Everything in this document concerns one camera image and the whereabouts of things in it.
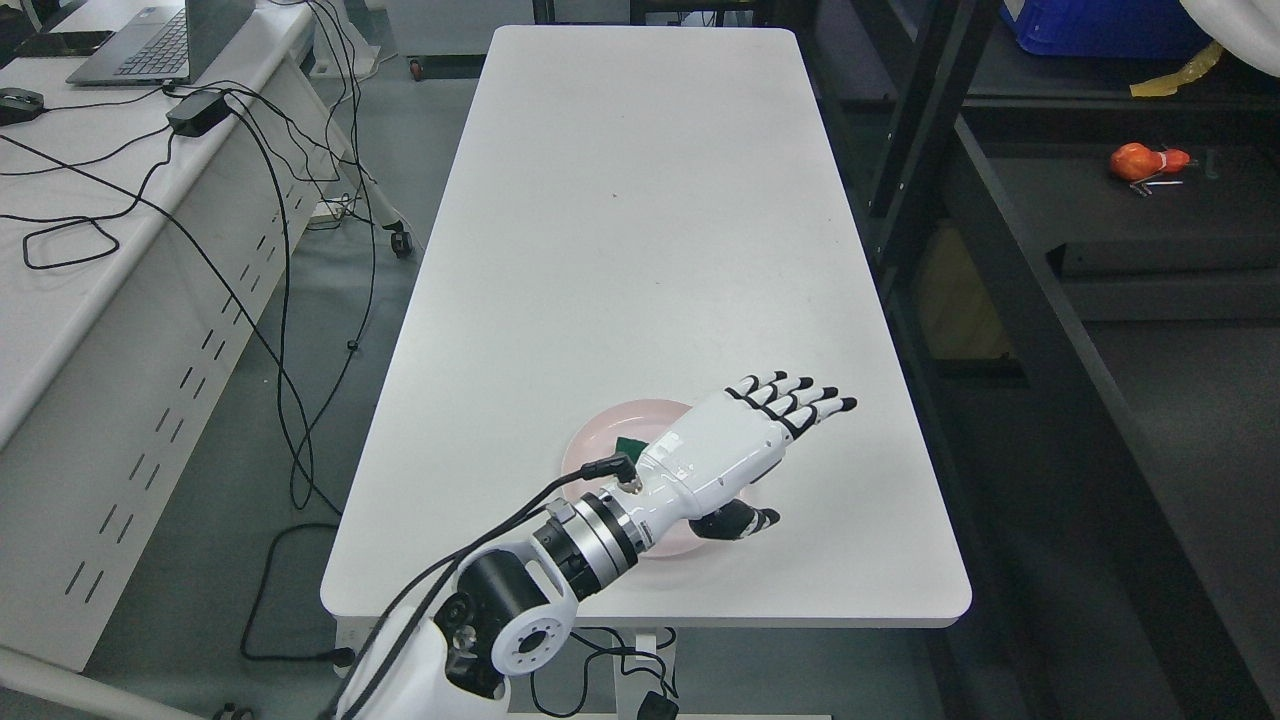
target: white desk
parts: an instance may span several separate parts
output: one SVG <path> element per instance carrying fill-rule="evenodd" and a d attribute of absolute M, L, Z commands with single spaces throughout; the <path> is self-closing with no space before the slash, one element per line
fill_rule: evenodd
<path fill-rule="evenodd" d="M 945 626 L 970 588 L 794 37 L 499 29 L 321 587 L 339 643 L 598 411 L 777 368 L 860 400 L 756 486 L 781 524 L 584 624 Z"/>
<path fill-rule="evenodd" d="M 97 0 L 59 29 L 118 28 L 147 4 Z M 296 63 L 287 61 L 310 27 L 305 8 L 262 3 L 202 79 L 241 81 L 308 135 L 324 137 L 324 106 Z M 19 59 L 0 72 L 0 86 L 42 92 L 51 108 L 146 91 L 64 85 L 79 61 Z M 0 132 L 67 161 L 86 160 L 164 127 L 175 102 L 156 94 L 132 105 L 50 113 Z M 255 115 L 298 174 L 310 161 L 325 177 L 323 151 L 305 156 L 285 138 L 282 122 L 261 109 Z M 87 169 L 136 190 L 145 170 L 164 158 L 164 147 L 159 136 Z M 0 168 L 44 167 L 0 143 Z M 292 247 L 319 193 L 311 183 L 293 181 L 282 161 L 276 173 L 287 193 Z M 224 122 L 204 137 L 177 138 L 173 163 L 156 173 L 146 195 L 192 231 L 257 316 L 287 249 L 270 177 L 244 128 Z M 55 172 L 0 177 L 0 202 L 6 211 L 50 217 L 118 210 L 128 199 Z M 0 220 L 0 651 L 81 670 L 250 328 L 188 241 L 147 208 L 108 223 L 122 243 L 114 255 L 59 270 L 23 265 L 19 240 L 36 227 Z M 102 241 L 81 228 L 59 236 L 58 245 L 68 256 Z M 54 258 L 47 250 L 37 256 Z M 90 683 L 59 679 L 54 667 L 40 664 L 28 670 L 28 678 L 41 678 L 36 684 Z"/>

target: power adapter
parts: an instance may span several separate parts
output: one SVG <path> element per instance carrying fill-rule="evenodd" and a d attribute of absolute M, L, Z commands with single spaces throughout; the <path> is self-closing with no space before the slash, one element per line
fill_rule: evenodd
<path fill-rule="evenodd" d="M 178 106 L 165 113 L 174 135 L 200 137 L 227 119 L 232 109 L 218 90 L 197 90 L 182 99 Z"/>
<path fill-rule="evenodd" d="M 677 712 L 680 712 L 680 707 L 675 702 L 649 691 L 649 694 L 644 696 L 644 702 L 640 703 L 636 720 L 676 720 Z"/>

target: laptop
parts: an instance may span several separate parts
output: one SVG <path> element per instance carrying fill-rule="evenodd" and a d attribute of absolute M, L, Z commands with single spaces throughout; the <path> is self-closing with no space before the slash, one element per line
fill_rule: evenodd
<path fill-rule="evenodd" d="M 160 85 L 193 82 L 253 14 L 256 0 L 186 0 L 143 8 L 67 82 Z"/>

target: robot finger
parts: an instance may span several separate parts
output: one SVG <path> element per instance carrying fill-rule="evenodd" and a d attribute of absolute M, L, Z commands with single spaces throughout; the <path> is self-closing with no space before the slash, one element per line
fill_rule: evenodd
<path fill-rule="evenodd" d="M 856 406 L 858 401 L 852 397 L 832 397 L 828 400 L 819 400 L 813 405 L 805 405 L 799 410 L 788 413 L 778 421 L 782 423 L 782 427 L 785 427 L 791 434 L 791 441 L 795 442 L 809 428 L 817 425 L 836 413 L 845 413 Z"/>
<path fill-rule="evenodd" d="M 814 410 L 818 411 L 818 416 L 813 421 L 813 424 L 817 425 L 818 423 L 826 420 L 827 418 L 831 418 L 836 413 L 847 413 L 847 411 L 852 410 L 854 407 L 858 407 L 858 398 L 856 397 L 840 397 L 840 398 L 831 398 L 831 400 L 819 400 L 818 402 L 813 404 L 813 407 L 814 407 Z"/>
<path fill-rule="evenodd" d="M 782 370 L 774 370 L 772 374 L 764 375 L 763 378 L 758 375 L 748 375 L 724 388 L 724 392 L 730 393 L 737 400 L 742 400 L 744 397 L 748 396 L 748 393 L 760 389 L 762 386 L 778 382 L 786 377 L 787 374 L 783 373 Z"/>
<path fill-rule="evenodd" d="M 795 392 L 790 395 L 783 395 L 782 397 L 774 400 L 773 402 L 764 406 L 764 411 L 777 420 L 783 415 L 795 411 L 797 407 L 803 407 L 818 400 L 827 400 L 829 397 L 836 397 L 840 391 L 833 387 L 809 387 L 796 388 Z"/>
<path fill-rule="evenodd" d="M 741 500 L 731 500 L 719 510 L 689 521 L 694 534 L 707 539 L 742 539 L 777 524 L 778 511 L 769 507 L 751 507 Z"/>
<path fill-rule="evenodd" d="M 813 387 L 813 378 L 783 378 L 749 393 L 745 400 L 751 407 L 759 409 L 796 389 Z"/>

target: caster wheel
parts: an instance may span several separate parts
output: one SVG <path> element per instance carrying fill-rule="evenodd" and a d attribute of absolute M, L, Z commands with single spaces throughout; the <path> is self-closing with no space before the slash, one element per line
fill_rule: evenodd
<path fill-rule="evenodd" d="M 392 251 L 396 252 L 396 256 L 402 260 L 413 254 L 413 242 L 410 238 L 408 232 L 392 233 Z"/>

